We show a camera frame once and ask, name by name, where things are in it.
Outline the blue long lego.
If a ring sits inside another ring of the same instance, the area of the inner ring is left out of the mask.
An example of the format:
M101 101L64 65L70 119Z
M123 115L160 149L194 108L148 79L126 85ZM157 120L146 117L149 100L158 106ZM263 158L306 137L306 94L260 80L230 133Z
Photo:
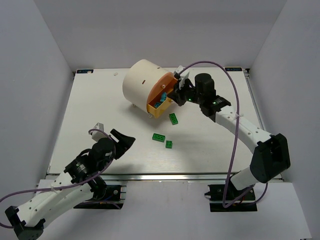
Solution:
M156 102L155 105L154 105L154 107L155 107L155 108L158 108L161 104L162 104L161 102Z

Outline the yellow drawer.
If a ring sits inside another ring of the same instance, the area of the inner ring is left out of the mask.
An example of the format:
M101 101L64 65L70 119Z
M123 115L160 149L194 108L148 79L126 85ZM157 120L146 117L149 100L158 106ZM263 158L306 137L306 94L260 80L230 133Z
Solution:
M167 97L166 100L162 102L162 104L158 108L155 108L154 105L155 103L160 102L161 95L163 92L166 92L168 95L171 91L173 91L173 89L173 85L167 85L153 100L148 100L147 98L147 113L149 115L152 115L154 118L160 117L171 106L171 104L174 101Z

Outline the orange top drawer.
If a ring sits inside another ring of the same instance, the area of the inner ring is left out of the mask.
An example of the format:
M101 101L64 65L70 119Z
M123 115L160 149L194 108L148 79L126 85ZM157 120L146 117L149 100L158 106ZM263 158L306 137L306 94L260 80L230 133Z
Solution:
M168 84L170 84L173 80L175 80L174 75L172 72L168 72L164 74L152 87L149 95L148 101L153 100Z

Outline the blue square lego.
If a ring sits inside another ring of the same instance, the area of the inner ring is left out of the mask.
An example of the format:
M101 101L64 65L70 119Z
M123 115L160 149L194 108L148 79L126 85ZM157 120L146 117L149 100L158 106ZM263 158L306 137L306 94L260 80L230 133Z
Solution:
M163 92L160 97L160 102L163 103L167 99L167 93Z

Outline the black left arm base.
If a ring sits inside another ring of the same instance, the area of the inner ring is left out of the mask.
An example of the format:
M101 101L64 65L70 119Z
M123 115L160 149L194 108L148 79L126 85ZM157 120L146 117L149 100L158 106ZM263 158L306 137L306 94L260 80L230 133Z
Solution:
M107 180L102 177L105 186L102 193L93 195L91 199L85 200L74 209L87 209L87 210L121 210L127 193L127 182L123 180Z

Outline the dark green long lego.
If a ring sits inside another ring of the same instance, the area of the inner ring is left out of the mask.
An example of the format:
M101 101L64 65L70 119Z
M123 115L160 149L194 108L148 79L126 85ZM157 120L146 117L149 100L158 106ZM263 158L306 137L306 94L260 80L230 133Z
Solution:
M179 123L175 113L169 114L169 119L172 125L177 125Z

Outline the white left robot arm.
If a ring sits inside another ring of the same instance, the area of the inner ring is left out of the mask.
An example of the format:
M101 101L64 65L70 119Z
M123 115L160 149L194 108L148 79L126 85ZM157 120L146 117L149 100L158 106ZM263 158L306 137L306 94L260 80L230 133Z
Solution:
M107 202L107 184L100 175L136 139L115 129L107 134L98 127L88 134L95 141L91 148L81 151L48 187L34 189L32 199L5 210L8 228L19 240L38 239L51 222L79 204Z

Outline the cream round drawer cabinet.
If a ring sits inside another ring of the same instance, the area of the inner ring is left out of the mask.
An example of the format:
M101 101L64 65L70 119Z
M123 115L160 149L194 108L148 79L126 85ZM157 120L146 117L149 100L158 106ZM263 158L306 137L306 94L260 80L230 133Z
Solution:
M147 112L147 99L151 89L169 72L146 59L139 60L128 70L123 79L122 92L125 99Z

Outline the green square lego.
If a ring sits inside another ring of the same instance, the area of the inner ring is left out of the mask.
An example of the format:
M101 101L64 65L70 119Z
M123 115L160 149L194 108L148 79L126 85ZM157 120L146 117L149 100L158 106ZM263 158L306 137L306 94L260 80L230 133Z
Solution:
M173 142L171 140L166 140L165 141L165 148L172 149L172 147L173 147Z

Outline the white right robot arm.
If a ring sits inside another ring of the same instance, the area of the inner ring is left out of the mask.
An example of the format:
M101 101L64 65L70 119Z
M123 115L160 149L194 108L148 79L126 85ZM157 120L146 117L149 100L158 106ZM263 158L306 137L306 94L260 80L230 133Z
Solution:
M217 95L210 74L197 74L195 83L187 77L174 76L178 81L167 95L170 99L179 106L186 102L198 104L206 117L234 134L252 153L250 165L231 176L234 189L242 191L257 183L266 184L291 166L286 137L262 130L238 114L228 100Z

